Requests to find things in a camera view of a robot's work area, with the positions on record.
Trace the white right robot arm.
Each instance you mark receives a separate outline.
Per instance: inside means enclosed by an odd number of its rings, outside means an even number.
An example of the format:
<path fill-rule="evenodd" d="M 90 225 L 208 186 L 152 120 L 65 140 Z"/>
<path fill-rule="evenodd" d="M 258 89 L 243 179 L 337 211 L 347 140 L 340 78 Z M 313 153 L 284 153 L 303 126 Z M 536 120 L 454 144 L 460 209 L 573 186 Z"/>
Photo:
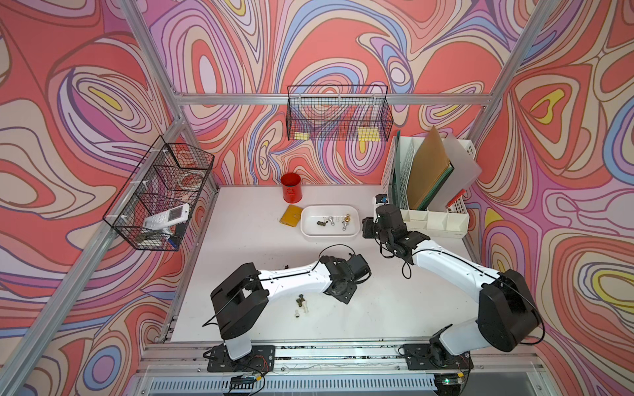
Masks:
<path fill-rule="evenodd" d="M 522 274 L 497 272 L 448 251 L 431 237 L 410 231 L 401 210 L 392 204 L 377 205 L 374 215 L 362 221 L 363 237 L 380 248 L 436 274 L 472 297 L 478 305 L 475 318 L 440 329 L 429 341 L 429 351 L 439 365 L 466 352 L 493 347 L 511 352 L 530 333 L 543 327 L 533 295 Z"/>

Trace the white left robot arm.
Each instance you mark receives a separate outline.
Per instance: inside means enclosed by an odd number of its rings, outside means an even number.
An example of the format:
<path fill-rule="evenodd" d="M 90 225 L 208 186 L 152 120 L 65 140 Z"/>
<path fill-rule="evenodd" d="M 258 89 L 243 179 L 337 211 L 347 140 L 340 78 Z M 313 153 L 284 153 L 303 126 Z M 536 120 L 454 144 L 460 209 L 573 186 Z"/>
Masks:
<path fill-rule="evenodd" d="M 205 325 L 218 327 L 229 359 L 239 361 L 251 353 L 248 332 L 268 303 L 288 296 L 324 294 L 347 305 L 370 277 L 371 269 L 359 254 L 323 255 L 312 264 L 275 271 L 259 270 L 248 262 L 210 293 L 214 315 Z"/>

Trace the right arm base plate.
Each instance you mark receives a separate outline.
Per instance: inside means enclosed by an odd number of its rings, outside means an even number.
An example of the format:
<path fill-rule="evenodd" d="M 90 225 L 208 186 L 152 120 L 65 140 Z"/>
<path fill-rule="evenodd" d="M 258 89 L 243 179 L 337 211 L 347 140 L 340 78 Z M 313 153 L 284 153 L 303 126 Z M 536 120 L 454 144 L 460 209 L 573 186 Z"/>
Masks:
<path fill-rule="evenodd" d="M 454 356 L 445 352 L 440 344 L 404 344 L 398 348 L 398 353 L 405 359 L 410 371 L 470 371 L 474 368 L 468 352 Z"/>

